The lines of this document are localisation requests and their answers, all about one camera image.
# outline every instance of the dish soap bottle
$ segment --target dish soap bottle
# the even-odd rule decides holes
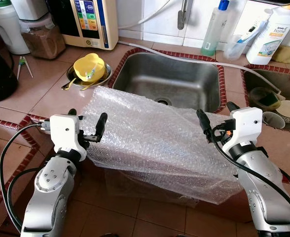
[[[220,0],[218,8],[214,8],[212,12],[212,17],[201,48],[203,55],[212,56],[215,54],[220,35],[227,21],[228,12],[226,10],[228,4],[228,0]]]
[[[272,9],[265,29],[257,36],[246,57],[251,64],[266,65],[290,30],[290,5]]]

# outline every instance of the kitchen counter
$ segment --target kitchen counter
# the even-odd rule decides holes
[[[200,49],[192,47],[153,43],[136,39],[121,40],[128,40],[129,42],[157,50],[200,55]],[[0,102],[0,120],[10,122],[10,126],[0,126],[0,139],[8,141],[17,129],[16,125],[26,125],[31,120],[38,120],[40,117],[48,118],[53,114],[67,113],[70,108],[75,108],[80,113],[84,106],[90,102],[91,89],[79,91],[79,87],[73,85],[68,91],[62,91],[61,86],[69,81],[66,75],[68,68],[76,59],[94,52],[103,58],[112,67],[112,70],[115,70],[124,53],[132,48],[131,46],[118,44],[114,50],[105,51],[94,48],[68,46],[58,58],[51,61],[27,55],[26,58],[34,78],[30,77],[26,66],[23,66],[20,72],[18,89],[9,98]],[[4,49],[1,53],[8,64],[10,64],[7,51]],[[217,51],[216,56],[213,56],[213,58],[219,62],[233,63],[241,66],[248,64],[244,55],[239,60],[230,62],[223,57],[222,51]],[[14,60],[14,72],[16,73],[19,56],[14,56]],[[283,63],[271,62],[270,65],[290,69],[290,65]],[[245,107],[246,99],[241,71],[235,68],[224,67],[224,76],[227,101],[232,101],[240,107]],[[229,115],[229,111],[227,108],[224,108],[220,114]],[[22,136],[18,137],[17,144],[26,147],[26,149],[23,149],[24,153],[27,153],[28,149],[38,149],[39,155],[41,155],[40,160],[43,161],[53,144],[47,135],[40,133],[35,128],[29,135],[34,138],[36,144],[27,141],[30,138]],[[290,132],[276,130],[264,125],[258,145],[263,146],[267,150],[269,158],[290,175]],[[6,176],[13,174],[12,170],[8,172],[9,174],[7,173]],[[289,185],[286,185],[286,189],[290,192]]]

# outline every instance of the yellow plastic container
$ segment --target yellow plastic container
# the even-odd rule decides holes
[[[89,78],[87,75],[95,68],[94,74]],[[105,74],[105,62],[96,53],[89,53],[83,58],[79,58],[74,63],[76,75],[83,81],[94,82],[102,78]]]

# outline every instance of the stainless steel sink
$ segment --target stainless steel sink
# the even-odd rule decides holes
[[[113,89],[178,108],[213,112],[220,106],[216,66],[176,61],[151,53],[129,56]]]
[[[254,71],[263,75],[266,79],[268,79],[271,83],[278,87],[281,90],[281,95],[285,96],[287,100],[290,100],[290,74],[266,71],[261,69],[254,69]],[[245,72],[244,78],[248,95],[249,92],[255,87],[265,87],[274,90],[262,79],[249,72]],[[284,130],[290,131],[290,123],[286,123]]]

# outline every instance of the blue bottle cap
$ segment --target blue bottle cap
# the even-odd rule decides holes
[[[218,9],[222,11],[226,11],[229,4],[229,0],[220,0]]]

